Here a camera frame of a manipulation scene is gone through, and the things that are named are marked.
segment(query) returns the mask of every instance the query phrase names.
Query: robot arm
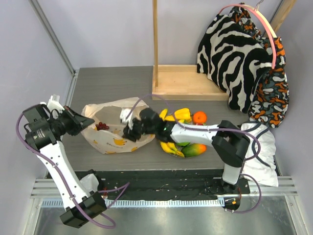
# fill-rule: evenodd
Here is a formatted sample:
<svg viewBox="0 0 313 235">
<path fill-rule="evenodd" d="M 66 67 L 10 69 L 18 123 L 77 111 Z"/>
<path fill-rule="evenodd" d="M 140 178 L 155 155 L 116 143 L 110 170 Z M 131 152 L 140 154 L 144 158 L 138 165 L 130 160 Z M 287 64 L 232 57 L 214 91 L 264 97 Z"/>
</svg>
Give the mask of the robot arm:
<svg viewBox="0 0 313 235">
<path fill-rule="evenodd" d="M 189 124 L 177 124 L 174 121 L 163 121 L 158 113 L 150 108 L 140 112 L 140 120 L 128 114 L 129 109 L 122 111 L 121 122 L 127 124 L 124 129 L 124 137 L 132 141 L 141 138 L 141 135 L 155 134 L 156 139 L 162 142 L 194 142 L 213 147 L 224 162 L 224 173 L 220 189 L 221 194 L 236 190 L 236 184 L 244 163 L 250 140 L 244 135 L 234 132 L 209 131 L 209 129 L 227 128 L 238 129 L 229 121 L 223 120 L 218 125 L 194 126 Z"/>
<path fill-rule="evenodd" d="M 77 203 L 88 213 L 91 218 L 96 217 L 106 210 L 106 205 L 99 190 L 102 190 L 103 182 L 90 170 L 82 179 L 78 179 L 67 159 L 62 135 L 68 133 L 78 135 L 87 126 L 94 123 L 93 119 L 86 118 L 71 110 L 68 106 L 59 103 L 58 96 L 52 96 L 49 102 L 35 105 L 25 111 L 24 116 L 29 122 L 25 125 L 25 141 L 34 149 L 50 158 L 64 175 L 64 178 L 74 194 Z M 48 163 L 41 156 L 37 157 L 43 162 L 53 178 L 62 197 L 66 210 L 60 216 L 66 225 L 80 228 L 88 220 L 78 211 L 60 175 L 54 165 Z"/>
</svg>

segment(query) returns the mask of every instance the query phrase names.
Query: white wall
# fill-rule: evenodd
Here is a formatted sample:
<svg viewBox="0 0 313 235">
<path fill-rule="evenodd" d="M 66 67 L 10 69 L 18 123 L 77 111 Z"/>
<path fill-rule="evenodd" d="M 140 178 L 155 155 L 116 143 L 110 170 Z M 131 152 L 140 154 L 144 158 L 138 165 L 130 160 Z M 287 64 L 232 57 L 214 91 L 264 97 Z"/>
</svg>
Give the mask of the white wall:
<svg viewBox="0 0 313 235">
<path fill-rule="evenodd" d="M 286 118 L 274 134 L 279 166 L 292 176 L 313 234 L 312 8 L 311 0 L 297 1 L 277 33 L 286 52 L 291 99 Z"/>
<path fill-rule="evenodd" d="M 1 1 L 0 32 L 0 234 L 19 235 L 45 167 L 18 140 L 16 120 L 51 94 L 65 100 L 71 76 L 27 0 Z"/>
<path fill-rule="evenodd" d="M 255 6 L 258 1 L 246 3 Z M 265 1 L 260 11 L 270 19 L 279 2 Z M 39 3 L 76 69 L 154 64 L 152 0 L 39 0 Z M 221 8 L 231 3 L 234 1 L 159 0 L 160 64 L 195 64 L 206 28 Z"/>
</svg>

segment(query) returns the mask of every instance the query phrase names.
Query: orange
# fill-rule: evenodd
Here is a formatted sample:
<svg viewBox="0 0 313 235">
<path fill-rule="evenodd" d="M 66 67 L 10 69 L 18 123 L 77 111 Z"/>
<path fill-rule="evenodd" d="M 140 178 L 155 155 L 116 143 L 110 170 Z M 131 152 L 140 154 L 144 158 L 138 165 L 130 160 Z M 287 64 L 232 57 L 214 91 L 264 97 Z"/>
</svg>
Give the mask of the orange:
<svg viewBox="0 0 313 235">
<path fill-rule="evenodd" d="M 198 112 L 194 113 L 192 116 L 192 121 L 194 124 L 205 123 L 206 119 L 207 119 L 206 114 L 203 111 L 198 111 Z"/>
</svg>

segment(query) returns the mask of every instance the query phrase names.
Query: metal hook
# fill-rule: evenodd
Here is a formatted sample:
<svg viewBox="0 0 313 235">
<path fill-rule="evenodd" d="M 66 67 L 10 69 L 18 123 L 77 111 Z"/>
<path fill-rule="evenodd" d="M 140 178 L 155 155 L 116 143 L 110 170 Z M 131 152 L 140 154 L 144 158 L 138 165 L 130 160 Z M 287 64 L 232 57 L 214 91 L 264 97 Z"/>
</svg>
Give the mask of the metal hook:
<svg viewBox="0 0 313 235">
<path fill-rule="evenodd" d="M 255 8 L 254 8 L 255 11 L 258 11 L 258 10 L 259 10 L 260 4 L 261 4 L 262 2 L 264 2 L 264 0 L 259 1 L 259 2 L 256 4 L 256 6 L 255 6 Z"/>
</svg>

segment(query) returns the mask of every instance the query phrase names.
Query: pink bag handle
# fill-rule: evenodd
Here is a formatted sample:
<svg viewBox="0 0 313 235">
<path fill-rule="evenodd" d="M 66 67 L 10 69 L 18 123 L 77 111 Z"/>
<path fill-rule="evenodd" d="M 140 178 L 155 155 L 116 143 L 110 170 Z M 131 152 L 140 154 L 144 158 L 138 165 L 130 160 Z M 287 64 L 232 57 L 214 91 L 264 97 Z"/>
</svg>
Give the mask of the pink bag handle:
<svg viewBox="0 0 313 235">
<path fill-rule="evenodd" d="M 270 45 L 272 47 L 272 51 L 273 51 L 273 60 L 272 60 L 272 69 L 275 68 L 275 64 L 276 64 L 276 49 L 275 49 L 275 44 L 274 44 L 274 40 L 273 40 L 273 36 L 272 34 L 270 33 L 270 29 L 268 28 L 268 25 L 266 24 L 266 22 L 264 21 L 264 19 L 253 9 L 250 9 L 248 7 L 245 7 L 244 5 L 241 5 L 241 4 L 230 4 L 230 5 L 227 5 L 225 7 L 223 7 L 219 14 L 227 7 L 230 7 L 230 6 L 238 6 L 238 7 L 242 7 L 244 9 L 246 9 L 247 11 L 249 11 L 250 13 L 252 13 L 253 15 L 255 15 L 259 21 L 262 23 L 262 25 L 264 26 L 264 29 L 266 31 L 266 33 L 268 34 L 268 38 L 269 38 L 269 42 L 270 42 Z"/>
</svg>

